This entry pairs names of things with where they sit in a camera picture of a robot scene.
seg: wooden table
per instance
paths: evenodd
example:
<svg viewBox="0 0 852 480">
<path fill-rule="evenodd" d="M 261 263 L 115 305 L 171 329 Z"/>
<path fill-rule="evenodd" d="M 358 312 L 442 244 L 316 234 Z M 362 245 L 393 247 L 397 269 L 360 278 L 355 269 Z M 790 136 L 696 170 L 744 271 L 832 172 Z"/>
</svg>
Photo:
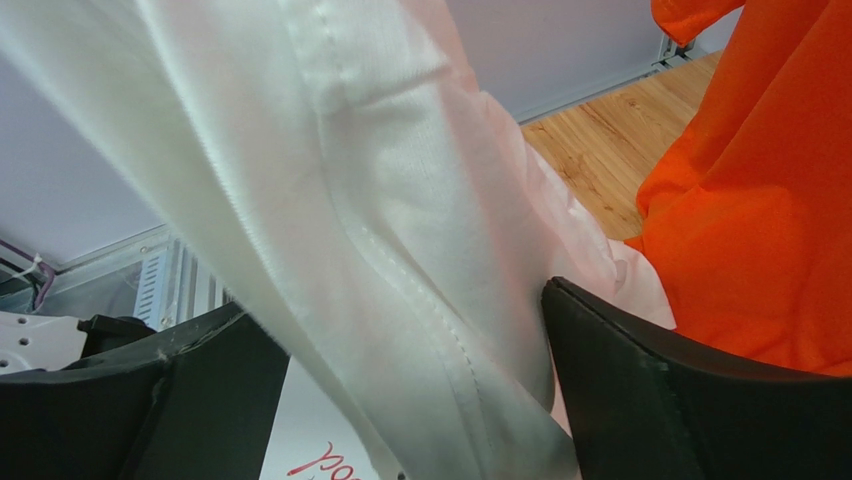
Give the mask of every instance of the wooden table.
<svg viewBox="0 0 852 480">
<path fill-rule="evenodd" d="M 720 56 L 645 78 L 523 128 L 610 238 L 640 232 L 639 185 L 695 115 Z"/>
</svg>

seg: white garment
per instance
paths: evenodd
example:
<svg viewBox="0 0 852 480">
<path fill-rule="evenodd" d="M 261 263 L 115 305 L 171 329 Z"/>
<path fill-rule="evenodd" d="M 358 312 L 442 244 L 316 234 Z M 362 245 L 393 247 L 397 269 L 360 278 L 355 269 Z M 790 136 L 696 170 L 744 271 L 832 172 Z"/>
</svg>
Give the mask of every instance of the white garment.
<svg viewBox="0 0 852 480">
<path fill-rule="evenodd" d="M 573 477 L 550 276 L 673 326 L 648 262 L 479 92 L 443 0 L 0 0 L 0 44 L 383 479 Z"/>
</svg>

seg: orange shirt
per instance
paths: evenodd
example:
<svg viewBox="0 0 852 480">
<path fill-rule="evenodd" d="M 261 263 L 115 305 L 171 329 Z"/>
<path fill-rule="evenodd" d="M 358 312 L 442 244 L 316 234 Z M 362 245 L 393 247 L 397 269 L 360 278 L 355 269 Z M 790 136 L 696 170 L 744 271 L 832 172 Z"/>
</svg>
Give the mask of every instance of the orange shirt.
<svg viewBox="0 0 852 480">
<path fill-rule="evenodd" d="M 652 0 L 683 44 L 745 3 L 693 121 L 642 185 L 678 332 L 852 375 L 852 2 Z"/>
</svg>

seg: red handwriting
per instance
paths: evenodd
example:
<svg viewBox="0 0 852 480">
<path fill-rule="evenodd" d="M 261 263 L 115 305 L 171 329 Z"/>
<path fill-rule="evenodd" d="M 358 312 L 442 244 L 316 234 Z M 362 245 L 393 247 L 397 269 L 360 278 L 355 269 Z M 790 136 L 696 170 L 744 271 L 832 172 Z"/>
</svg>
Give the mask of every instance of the red handwriting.
<svg viewBox="0 0 852 480">
<path fill-rule="evenodd" d="M 332 454 L 332 450 L 334 450 L 334 444 L 328 442 L 328 450 L 322 454 L 318 459 L 308 462 L 301 467 L 294 468 L 287 472 L 288 477 L 292 477 L 293 475 L 298 475 L 305 470 L 311 469 L 313 467 L 319 467 L 321 472 L 327 472 L 332 470 L 330 480 L 360 480 L 359 478 L 355 478 L 352 475 L 355 475 L 355 469 L 349 465 L 344 463 L 343 455 Z"/>
</svg>

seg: white wall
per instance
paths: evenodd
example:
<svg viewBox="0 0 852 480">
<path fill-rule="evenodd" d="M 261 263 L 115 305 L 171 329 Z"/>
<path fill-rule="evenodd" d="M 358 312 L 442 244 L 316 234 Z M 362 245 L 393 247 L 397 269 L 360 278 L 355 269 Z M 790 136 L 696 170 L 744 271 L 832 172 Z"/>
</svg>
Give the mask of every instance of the white wall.
<svg viewBox="0 0 852 480">
<path fill-rule="evenodd" d="M 737 26 L 742 10 L 742 8 L 734 10 L 722 17 L 715 25 L 702 32 L 695 39 L 695 46 L 707 53 L 713 53 L 725 48 L 728 45 L 728 40 L 731 39 L 734 27 Z"/>
<path fill-rule="evenodd" d="M 647 70 L 647 0 L 448 0 L 483 89 L 518 119 Z M 0 59 L 0 237 L 60 263 L 160 222 Z"/>
</svg>

